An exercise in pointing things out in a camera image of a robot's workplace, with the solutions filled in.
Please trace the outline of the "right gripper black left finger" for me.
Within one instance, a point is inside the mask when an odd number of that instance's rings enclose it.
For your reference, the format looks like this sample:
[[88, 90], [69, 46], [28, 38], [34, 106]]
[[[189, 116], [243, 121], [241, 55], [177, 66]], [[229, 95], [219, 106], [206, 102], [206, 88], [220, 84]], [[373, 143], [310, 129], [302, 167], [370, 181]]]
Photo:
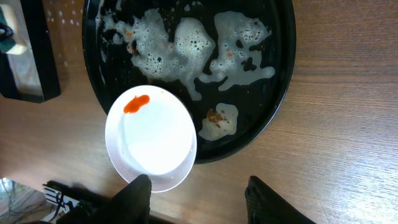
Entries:
[[152, 183], [145, 174], [139, 175], [112, 198], [87, 190], [75, 194], [81, 202], [64, 214], [57, 223], [147, 223]]

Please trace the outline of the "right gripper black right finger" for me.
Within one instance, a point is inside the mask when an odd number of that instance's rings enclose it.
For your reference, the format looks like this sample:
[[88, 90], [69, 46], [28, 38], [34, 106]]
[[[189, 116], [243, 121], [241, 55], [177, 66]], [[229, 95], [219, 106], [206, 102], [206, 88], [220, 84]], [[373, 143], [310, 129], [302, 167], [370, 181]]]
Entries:
[[245, 199], [250, 224], [315, 224], [255, 175], [248, 180]]

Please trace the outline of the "pink white plate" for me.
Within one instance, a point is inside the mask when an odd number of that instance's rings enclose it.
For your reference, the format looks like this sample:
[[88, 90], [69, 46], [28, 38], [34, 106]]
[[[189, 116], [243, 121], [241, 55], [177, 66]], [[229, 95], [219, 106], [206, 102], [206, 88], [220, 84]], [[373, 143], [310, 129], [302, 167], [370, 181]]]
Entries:
[[120, 95], [105, 124], [108, 156], [128, 183], [148, 175], [153, 192], [166, 192], [190, 173], [197, 134], [185, 105], [171, 92], [141, 85]]

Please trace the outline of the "yellow green sponge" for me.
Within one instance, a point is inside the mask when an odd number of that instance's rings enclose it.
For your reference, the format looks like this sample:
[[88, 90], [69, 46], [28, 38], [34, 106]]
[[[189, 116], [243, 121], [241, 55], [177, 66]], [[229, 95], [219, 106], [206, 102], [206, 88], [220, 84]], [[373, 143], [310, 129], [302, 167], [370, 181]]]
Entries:
[[1, 53], [20, 55], [27, 50], [16, 13], [8, 4], [1, 4]]

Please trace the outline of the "round black tray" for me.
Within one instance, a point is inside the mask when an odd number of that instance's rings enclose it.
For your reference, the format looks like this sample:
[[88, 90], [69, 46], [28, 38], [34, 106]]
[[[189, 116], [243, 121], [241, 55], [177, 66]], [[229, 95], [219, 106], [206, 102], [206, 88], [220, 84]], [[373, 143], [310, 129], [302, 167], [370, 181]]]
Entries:
[[86, 1], [83, 53], [105, 112], [128, 89], [177, 96], [197, 132], [196, 163], [246, 147], [268, 126], [295, 62], [291, 1]]

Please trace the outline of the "black rectangular soap tray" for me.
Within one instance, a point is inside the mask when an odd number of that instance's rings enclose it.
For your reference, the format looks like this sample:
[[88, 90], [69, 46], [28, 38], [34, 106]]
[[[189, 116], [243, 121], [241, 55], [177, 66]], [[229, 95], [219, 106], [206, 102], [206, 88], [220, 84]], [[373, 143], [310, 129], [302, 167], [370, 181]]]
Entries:
[[43, 3], [1, 1], [17, 16], [27, 50], [20, 55], [1, 53], [1, 95], [43, 103], [61, 94]]

